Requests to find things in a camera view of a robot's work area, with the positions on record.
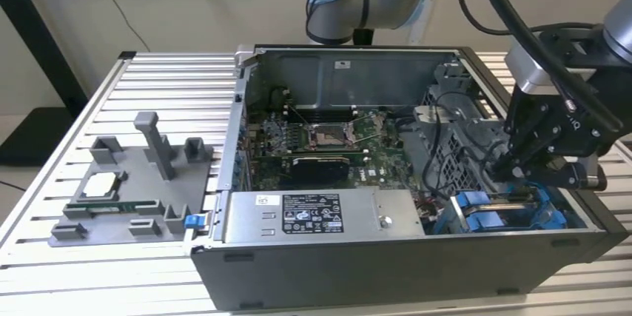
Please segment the power supply label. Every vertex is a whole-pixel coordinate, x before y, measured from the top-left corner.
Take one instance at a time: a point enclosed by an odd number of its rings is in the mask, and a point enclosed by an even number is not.
[[[338,194],[283,195],[283,232],[343,232]]]

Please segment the black stand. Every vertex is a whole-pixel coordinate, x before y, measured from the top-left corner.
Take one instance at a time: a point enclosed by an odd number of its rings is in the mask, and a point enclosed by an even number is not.
[[[87,100],[31,1],[0,0],[0,5],[65,105],[35,108],[0,146],[0,164],[38,166]]]

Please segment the motherboard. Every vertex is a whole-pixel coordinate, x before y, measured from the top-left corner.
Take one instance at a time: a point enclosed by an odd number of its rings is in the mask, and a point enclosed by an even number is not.
[[[285,107],[250,119],[253,188],[419,190],[397,128],[413,122],[385,107],[334,112]]]

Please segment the aluminum table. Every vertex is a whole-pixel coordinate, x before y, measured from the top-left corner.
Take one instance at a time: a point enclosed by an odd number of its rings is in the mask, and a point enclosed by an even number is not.
[[[510,89],[503,53],[478,55]],[[171,144],[194,135],[214,146],[206,186],[211,206],[233,70],[231,54],[138,53],[115,62],[0,227],[0,315],[227,315],[214,310],[181,242],[50,248],[46,239],[67,203],[63,197],[91,161],[86,148],[94,137],[115,135],[126,147],[145,144],[131,124],[139,110],[157,111],[157,127]],[[598,196],[632,230],[632,153],[617,142],[599,162],[607,189]],[[594,263],[566,266],[529,295],[274,315],[632,315],[630,310],[627,238]]]

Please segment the open computer tower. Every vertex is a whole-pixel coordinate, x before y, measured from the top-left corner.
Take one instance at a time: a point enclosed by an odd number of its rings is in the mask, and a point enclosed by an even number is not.
[[[215,205],[187,236],[218,309],[522,294],[625,238],[591,192],[489,178],[509,94],[470,49],[235,61]]]

